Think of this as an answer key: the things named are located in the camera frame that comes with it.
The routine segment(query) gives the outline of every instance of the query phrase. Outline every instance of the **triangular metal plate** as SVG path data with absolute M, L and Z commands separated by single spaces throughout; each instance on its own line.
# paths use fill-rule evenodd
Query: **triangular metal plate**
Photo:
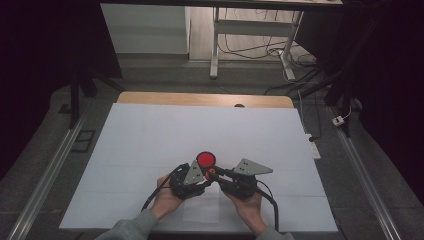
M 202 182 L 204 179 L 203 173 L 200 170 L 200 166 L 196 160 L 190 166 L 190 170 L 188 170 L 186 178 L 184 179 L 184 185 L 190 185 L 193 183 Z
M 246 158 L 243 158 L 237 165 L 237 167 L 234 169 L 235 173 L 247 176 L 272 173 L 272 171 L 273 170 L 271 168 L 261 165 L 259 163 L 255 163 Z

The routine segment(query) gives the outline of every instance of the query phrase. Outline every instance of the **black cable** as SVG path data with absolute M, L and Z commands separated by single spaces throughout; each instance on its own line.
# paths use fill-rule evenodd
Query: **black cable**
M 322 69 L 320 69 L 320 68 L 314 68 L 312 70 L 315 70 L 315 72 L 311 76 L 308 76 L 308 78 L 304 82 L 299 83 L 297 86 L 295 86 L 294 88 L 290 89 L 286 93 L 286 96 L 288 96 L 292 91 L 298 90 L 298 89 L 302 88 L 303 85 L 305 85 L 306 83 L 308 83 L 309 81 L 311 81 L 316 75 L 318 75 L 322 71 Z
M 245 55 L 242 55 L 242 54 L 238 54 L 238 53 L 235 53 L 235 52 L 227 52 L 227 51 L 224 51 L 224 50 L 222 50 L 222 48 L 219 46 L 219 44 L 218 44 L 218 48 L 219 48 L 219 50 L 221 50 L 223 53 L 234 54 L 234 55 L 237 55 L 237 56 L 240 56 L 240 57 L 244 57 L 244 58 L 247 58 L 247 59 L 260 59 L 260 58 L 265 58 L 265 57 L 270 56 L 270 55 L 271 55 L 271 53 L 272 53 L 272 52 L 270 52 L 270 53 L 267 53 L 266 55 L 259 56 L 259 57 L 248 57 L 248 56 L 245 56 Z
M 264 185 L 267 189 L 269 194 L 271 195 L 272 198 L 274 198 L 274 195 L 272 195 L 271 189 L 269 189 L 268 185 L 266 185 L 264 182 L 257 180 L 257 182 L 261 183 L 262 185 Z
M 360 4 L 361 5 L 361 9 L 359 11 L 359 14 L 356 17 L 356 19 L 354 20 L 354 22 L 352 23 L 352 24 L 355 24 L 355 23 L 358 23 L 359 22 L 359 19 L 360 19 L 360 17 L 363 14 L 364 5 L 360 1 L 352 1 L 352 3 L 357 3 L 357 4 Z M 293 12 L 293 15 L 292 15 L 292 22 L 293 22 L 293 19 L 294 19 L 294 15 L 295 15 L 295 12 Z M 298 67 L 298 66 L 296 66 L 296 64 L 298 64 L 298 65 L 302 66 L 302 68 L 305 68 L 305 67 L 323 67 L 323 66 L 325 66 L 327 64 L 332 64 L 333 61 L 336 61 L 340 56 L 343 56 L 343 54 L 345 53 L 345 51 L 349 50 L 349 48 L 351 46 L 353 46 L 357 42 L 357 39 L 360 37 L 360 30 L 361 29 L 358 27 L 355 31 L 352 31 L 352 32 L 354 32 L 352 34 L 353 37 L 351 37 L 349 39 L 349 41 L 347 42 L 347 44 L 345 46 L 341 47 L 340 50 L 338 50 L 338 52 L 336 54 L 333 54 L 328 59 L 325 59 L 323 61 L 320 61 L 319 63 L 303 64 L 303 63 L 301 63 L 299 61 L 299 58 L 301 57 L 301 56 L 299 56 L 298 57 L 298 61 L 293 61 L 293 58 L 292 58 L 292 61 L 291 62 L 293 63 L 293 65 L 295 67 Z
M 283 54 L 284 48 L 270 48 L 266 50 L 266 53 L 273 57 L 280 57 Z
M 312 141 L 320 138 L 322 136 L 322 129 L 321 129 L 321 116 L 319 114 L 319 109 L 318 109 L 318 103 L 317 103 L 317 92 L 315 92 L 315 110 L 317 111 L 317 116 L 318 116 L 318 129 L 319 129 L 319 135 L 317 137 L 312 137 L 314 139 L 312 139 Z
M 278 228 L 279 228 L 279 217 L 278 217 L 278 205 L 277 202 L 274 200 L 274 198 L 272 198 L 271 196 L 269 196 L 266 192 L 262 191 L 259 188 L 256 188 L 256 192 L 259 193 L 259 195 L 261 195 L 262 197 L 266 198 L 274 207 L 274 224 L 275 224 L 275 231 L 278 232 Z
M 274 45 L 283 44 L 283 43 L 286 43 L 286 41 L 277 42 L 277 43 L 271 43 L 271 44 L 269 44 L 269 46 L 274 46 Z M 251 48 L 238 49 L 238 50 L 231 50 L 227 46 L 227 49 L 230 52 L 245 52 L 245 51 L 249 51 L 249 50 L 253 50 L 253 49 L 263 48 L 263 47 L 266 47 L 266 46 L 268 46 L 268 44 L 260 45 L 260 46 L 257 46 L 257 47 L 251 47 Z
M 274 22 L 277 21 L 277 16 L 278 16 L 278 10 L 275 12 Z M 269 44 L 271 43 L 271 39 L 272 39 L 272 36 L 269 37 L 268 44 L 267 44 L 267 46 L 265 48 L 265 52 L 267 52 L 267 53 L 268 53 Z
M 318 66 L 322 65 L 321 63 L 316 63 L 316 62 L 309 62 L 309 63 L 306 64 L 306 63 L 302 63 L 299 60 L 301 57 L 308 56 L 308 55 L 312 55 L 312 54 L 310 54 L 310 53 L 302 54 L 302 55 L 298 56 L 297 60 L 295 61 L 293 59 L 292 54 L 290 53 L 289 54 L 289 56 L 290 56 L 289 61 L 293 64 L 293 66 L 295 66 L 296 68 L 300 68 L 300 69 L 309 68 L 309 67 L 318 67 Z
M 168 182 L 168 180 L 172 177 L 172 175 L 174 175 L 175 172 L 177 172 L 178 170 L 180 170 L 182 168 L 182 166 L 185 164 L 181 164 L 178 167 L 176 167 L 174 170 L 172 170 L 172 172 L 170 174 L 168 174 L 168 176 L 165 178 L 165 180 L 160 184 L 159 187 L 157 187 L 155 189 L 155 191 L 153 191 L 153 193 L 147 198 L 146 202 L 143 205 L 143 208 L 141 208 L 141 211 L 143 211 L 144 209 L 146 209 L 150 202 L 156 197 L 156 195 L 158 194 L 158 192 L 164 188 L 163 186 L 165 185 L 166 182 Z
M 310 70 L 309 72 L 307 72 L 303 77 L 301 77 L 301 78 L 299 78 L 298 79 L 298 81 L 302 81 L 302 80 L 304 80 L 304 79 L 306 79 L 305 80 L 305 82 L 302 82 L 302 83 L 297 83 L 297 85 L 298 86 L 301 86 L 301 85 L 303 85 L 303 84 L 305 84 L 306 82 L 308 82 L 310 79 L 312 79 L 313 77 L 315 77 L 316 76 L 316 74 L 318 74 L 318 73 L 314 73 L 313 75 L 312 75 L 312 77 L 310 78 L 309 77 L 309 75 L 310 74 L 312 74 L 314 71 L 316 71 L 318 68 L 314 68 L 314 69 L 312 69 L 312 70 Z M 287 84 L 283 84 L 283 85 L 280 85 L 280 86 L 276 86 L 276 87 L 270 87 L 270 88 L 268 88 L 265 92 L 264 92 L 264 95 L 267 95 L 268 94 L 268 92 L 269 91 L 271 91 L 271 90 L 275 90 L 275 89 L 281 89 L 281 88 L 285 88 L 285 87 L 288 87 L 288 86 L 291 86 L 291 85 L 294 85 L 294 84 L 296 84 L 296 83 L 287 83 Z

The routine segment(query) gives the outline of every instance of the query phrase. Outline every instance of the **gray sleeve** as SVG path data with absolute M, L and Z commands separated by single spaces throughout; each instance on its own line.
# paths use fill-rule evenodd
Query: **gray sleeve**
M 267 226 L 256 240 L 294 240 L 290 233 L 280 234 L 274 228 Z
M 156 226 L 158 220 L 150 210 L 142 211 L 133 220 L 119 220 L 113 228 L 102 235 L 97 240 L 111 239 L 137 239 L 146 240 L 150 231 Z

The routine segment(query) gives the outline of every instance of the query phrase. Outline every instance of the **hand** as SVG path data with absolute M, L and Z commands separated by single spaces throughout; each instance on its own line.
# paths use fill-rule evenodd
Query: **hand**
M 234 203 L 236 211 L 243 222 L 250 228 L 250 230 L 252 230 L 256 236 L 259 236 L 266 228 L 266 225 L 261 217 L 262 196 L 258 193 L 255 193 L 249 199 L 240 200 L 231 194 L 225 193 L 225 195 Z
M 158 187 L 162 184 L 166 177 L 167 175 L 158 178 Z M 183 202 L 183 200 L 179 199 L 172 193 L 171 189 L 169 188 L 169 180 L 163 187 L 164 188 L 162 188 L 156 195 L 153 206 L 150 208 L 150 211 L 152 211 L 158 220 L 175 211 Z

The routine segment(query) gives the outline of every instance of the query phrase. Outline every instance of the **metal stand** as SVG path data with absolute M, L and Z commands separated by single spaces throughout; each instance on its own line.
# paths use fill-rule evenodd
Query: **metal stand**
M 99 79 L 120 93 L 126 91 L 125 88 L 94 69 L 76 68 L 71 79 L 71 123 L 69 129 L 74 128 L 80 116 L 79 88 L 81 87 L 86 97 L 94 98 L 97 96 L 98 90 L 93 78 Z
M 218 77 L 218 35 L 232 34 L 287 37 L 284 51 L 279 51 L 280 59 L 283 64 L 287 79 L 295 80 L 288 57 L 290 53 L 290 48 L 293 44 L 294 37 L 296 36 L 296 32 L 299 27 L 302 14 L 303 12 L 295 12 L 294 20 L 292 23 L 258 22 L 226 19 L 220 20 L 219 8 L 215 8 L 210 78 L 216 79 Z

